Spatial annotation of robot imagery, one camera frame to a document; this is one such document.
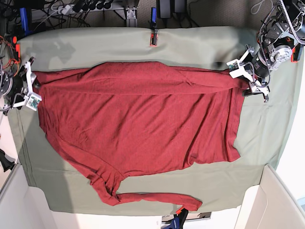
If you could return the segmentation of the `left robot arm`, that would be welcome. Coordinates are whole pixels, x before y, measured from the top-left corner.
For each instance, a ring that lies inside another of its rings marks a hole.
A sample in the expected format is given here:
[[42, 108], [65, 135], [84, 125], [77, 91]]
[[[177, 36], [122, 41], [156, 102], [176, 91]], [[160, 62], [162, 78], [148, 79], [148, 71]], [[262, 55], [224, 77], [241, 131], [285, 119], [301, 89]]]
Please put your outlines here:
[[259, 49], [247, 45], [245, 53], [227, 62], [232, 78], [243, 78], [243, 96], [262, 94], [269, 100], [271, 72], [290, 60], [298, 62], [305, 47], [305, 2], [279, 0], [271, 8], [256, 35]]

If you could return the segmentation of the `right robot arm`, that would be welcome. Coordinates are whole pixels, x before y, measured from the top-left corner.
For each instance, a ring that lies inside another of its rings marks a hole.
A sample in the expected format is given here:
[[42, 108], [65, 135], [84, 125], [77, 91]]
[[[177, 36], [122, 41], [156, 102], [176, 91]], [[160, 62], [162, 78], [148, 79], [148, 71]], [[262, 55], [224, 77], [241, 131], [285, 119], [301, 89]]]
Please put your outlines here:
[[20, 110], [24, 106], [37, 111], [42, 98], [33, 90], [40, 88], [37, 76], [31, 69], [34, 58], [21, 63], [20, 44], [16, 36], [1, 36], [0, 47], [7, 48], [9, 55], [6, 64], [3, 63], [4, 56], [0, 57], [0, 96], [4, 99], [0, 112], [7, 115], [10, 110]]

